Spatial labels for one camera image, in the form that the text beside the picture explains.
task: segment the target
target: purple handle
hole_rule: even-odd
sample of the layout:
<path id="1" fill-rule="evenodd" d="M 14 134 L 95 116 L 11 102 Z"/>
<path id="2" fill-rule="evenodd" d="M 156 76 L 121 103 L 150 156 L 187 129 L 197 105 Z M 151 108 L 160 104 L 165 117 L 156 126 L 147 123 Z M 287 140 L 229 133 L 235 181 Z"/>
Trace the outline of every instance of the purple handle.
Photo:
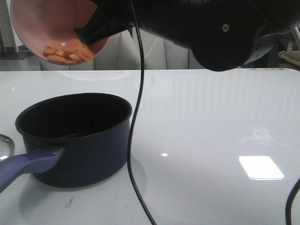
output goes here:
<path id="1" fill-rule="evenodd" d="M 53 168 L 61 157 L 62 147 L 52 151 L 35 151 L 12 156 L 0 162 L 0 193 L 24 173 L 44 173 Z"/>

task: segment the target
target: black cable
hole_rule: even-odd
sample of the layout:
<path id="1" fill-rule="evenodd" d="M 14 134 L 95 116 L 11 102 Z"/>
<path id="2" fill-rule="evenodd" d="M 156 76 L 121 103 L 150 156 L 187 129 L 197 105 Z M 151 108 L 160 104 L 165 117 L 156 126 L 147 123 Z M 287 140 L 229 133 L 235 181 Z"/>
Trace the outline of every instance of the black cable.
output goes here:
<path id="1" fill-rule="evenodd" d="M 300 189 L 300 179 L 296 182 L 292 188 L 285 205 L 285 224 L 292 225 L 292 204 Z"/>
<path id="2" fill-rule="evenodd" d="M 132 136 L 133 136 L 133 130 L 134 130 L 134 126 L 135 126 L 135 120 L 136 120 L 136 116 L 139 110 L 139 106 L 140 106 L 140 102 L 141 102 L 141 98 L 142 98 L 142 93 L 143 93 L 143 86 L 144 86 L 144 74 L 145 74 L 145 62 L 144 62 L 144 50 L 143 50 L 143 44 L 142 44 L 142 38 L 141 38 L 141 34 L 140 34 L 140 29 L 138 27 L 138 23 L 137 23 L 137 18 L 135 15 L 135 9 L 133 6 L 132 1 L 130 1 L 131 3 L 131 8 L 132 8 L 132 12 L 133 12 L 133 16 L 135 19 L 135 30 L 136 30 L 136 35 L 137 35 L 137 40 L 139 43 L 139 48 L 140 48 L 140 57 L 141 57 L 141 81 L 140 81 L 140 88 L 139 88 L 139 92 L 138 92 L 138 96 L 137 96 L 137 101 L 136 101 L 136 106 L 135 106 L 135 110 L 133 113 L 133 117 L 132 117 L 132 121 L 131 121 L 131 125 L 130 125 L 130 130 L 129 130 L 129 137 L 128 137 L 128 149 L 127 149 L 127 168 L 128 168 L 128 174 L 130 177 L 130 181 L 131 184 L 135 190 L 136 196 L 138 198 L 138 200 L 141 203 L 142 208 L 145 211 L 145 214 L 147 215 L 149 221 L 151 222 L 152 225 L 157 225 L 151 215 L 151 213 L 149 212 L 143 198 L 142 195 L 136 185 L 133 173 L 132 173 L 132 167 L 131 167 L 131 143 L 132 143 Z"/>

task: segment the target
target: white tabletop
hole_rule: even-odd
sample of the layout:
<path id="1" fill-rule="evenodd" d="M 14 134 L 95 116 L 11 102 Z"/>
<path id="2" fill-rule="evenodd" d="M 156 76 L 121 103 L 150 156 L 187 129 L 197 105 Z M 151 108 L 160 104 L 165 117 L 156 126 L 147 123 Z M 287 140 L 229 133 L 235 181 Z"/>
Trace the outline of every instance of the white tabletop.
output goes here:
<path id="1" fill-rule="evenodd" d="M 22 154 L 15 119 L 26 107 L 82 92 L 115 94 L 134 107 L 139 79 L 139 71 L 0 72 L 0 134 Z M 158 225 L 283 225 L 286 198 L 300 177 L 299 137 L 298 71 L 146 71 L 132 166 Z M 270 157 L 283 179 L 250 179 L 240 156 Z M 0 203 L 1 225 L 150 224 L 126 166 L 75 189 L 25 174 Z M 294 224 L 299 213 L 297 196 Z"/>

